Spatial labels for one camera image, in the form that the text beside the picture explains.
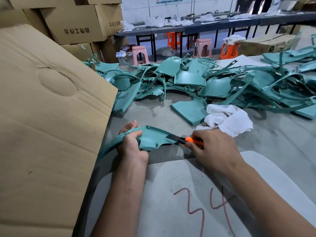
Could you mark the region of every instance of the hand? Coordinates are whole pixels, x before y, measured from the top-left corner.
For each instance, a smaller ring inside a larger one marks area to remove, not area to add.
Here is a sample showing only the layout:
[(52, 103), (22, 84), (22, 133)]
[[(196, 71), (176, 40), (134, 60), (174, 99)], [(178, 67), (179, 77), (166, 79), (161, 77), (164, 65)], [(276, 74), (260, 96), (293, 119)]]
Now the hand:
[[(139, 127), (137, 125), (137, 121), (132, 121), (126, 124), (119, 132), (122, 134), (128, 130)], [(122, 159), (127, 159), (131, 161), (141, 161), (142, 163), (148, 164), (148, 152), (140, 151), (138, 148), (137, 137), (141, 136), (143, 131), (133, 131), (124, 136), (122, 144), (117, 148), (118, 154), (122, 157)]]
[(202, 139), (204, 149), (189, 142), (185, 146), (208, 169), (213, 169), (227, 176), (237, 165), (246, 164), (240, 155), (235, 140), (220, 129), (193, 131), (192, 137)]

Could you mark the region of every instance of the person's right arm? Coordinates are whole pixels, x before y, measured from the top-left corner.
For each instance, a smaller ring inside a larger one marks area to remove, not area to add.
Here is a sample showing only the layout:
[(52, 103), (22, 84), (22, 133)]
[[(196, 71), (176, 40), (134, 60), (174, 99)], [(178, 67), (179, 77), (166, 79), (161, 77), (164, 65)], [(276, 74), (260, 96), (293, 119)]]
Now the person's right arm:
[(316, 236), (316, 228), (244, 161), (231, 136), (219, 129), (194, 131), (192, 136), (203, 140), (204, 149), (193, 143), (186, 143), (186, 147), (204, 166), (221, 173), (230, 181), (269, 236)]

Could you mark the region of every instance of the person's left hand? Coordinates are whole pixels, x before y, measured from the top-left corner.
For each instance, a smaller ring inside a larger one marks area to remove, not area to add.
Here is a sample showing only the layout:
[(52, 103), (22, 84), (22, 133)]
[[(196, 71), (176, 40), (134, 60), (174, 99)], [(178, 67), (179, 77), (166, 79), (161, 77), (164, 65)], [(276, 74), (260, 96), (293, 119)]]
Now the person's left hand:
[[(122, 134), (128, 130), (139, 127), (137, 121), (134, 120), (126, 124), (119, 132)], [(141, 136), (143, 131), (133, 131), (124, 136), (122, 144), (117, 148), (118, 154), (122, 159), (128, 159), (131, 161), (141, 161), (142, 163), (148, 164), (148, 152), (140, 151), (138, 148), (137, 137)]]

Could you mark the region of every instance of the red handwritten number 34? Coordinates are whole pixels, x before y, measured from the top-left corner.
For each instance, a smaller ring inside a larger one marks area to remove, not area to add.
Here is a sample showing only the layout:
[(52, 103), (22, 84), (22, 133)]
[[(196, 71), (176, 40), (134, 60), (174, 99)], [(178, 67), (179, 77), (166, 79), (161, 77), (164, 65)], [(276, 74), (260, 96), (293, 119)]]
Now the red handwritten number 34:
[[(201, 230), (200, 230), (200, 237), (202, 237), (202, 235), (203, 235), (203, 228), (204, 228), (204, 219), (205, 219), (204, 210), (202, 208), (198, 208), (198, 209), (196, 209), (194, 211), (190, 211), (190, 190), (188, 188), (182, 188), (181, 190), (178, 190), (177, 192), (175, 192), (173, 195), (176, 195), (176, 194), (180, 193), (183, 190), (187, 190), (188, 191), (188, 213), (190, 215), (193, 215), (195, 212), (202, 211), (202, 224), (201, 224)], [(220, 207), (223, 207), (228, 227), (229, 227), (232, 235), (234, 237), (236, 237), (236, 235), (235, 235), (235, 233), (234, 233), (234, 231), (233, 231), (233, 229), (231, 227), (231, 224), (229, 222), (227, 211), (226, 211), (226, 207), (225, 207), (225, 205), (228, 203), (228, 201), (231, 200), (232, 198), (234, 198), (235, 196), (232, 196), (230, 199), (224, 201), (224, 187), (222, 186), (222, 204), (220, 204), (219, 206), (213, 207), (213, 204), (212, 204), (212, 193), (213, 193), (213, 188), (211, 188), (211, 192), (210, 192), (210, 205), (211, 205), (211, 208), (213, 210), (217, 210)]]

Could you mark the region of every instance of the forearm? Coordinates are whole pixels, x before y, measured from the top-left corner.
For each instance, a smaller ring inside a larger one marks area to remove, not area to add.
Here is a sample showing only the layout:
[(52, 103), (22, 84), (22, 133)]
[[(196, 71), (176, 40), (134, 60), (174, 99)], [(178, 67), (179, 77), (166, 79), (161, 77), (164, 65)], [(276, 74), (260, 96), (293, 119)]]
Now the forearm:
[(91, 237), (136, 236), (147, 164), (123, 159)]
[(247, 163), (235, 166), (227, 178), (269, 236), (316, 236), (316, 229)]

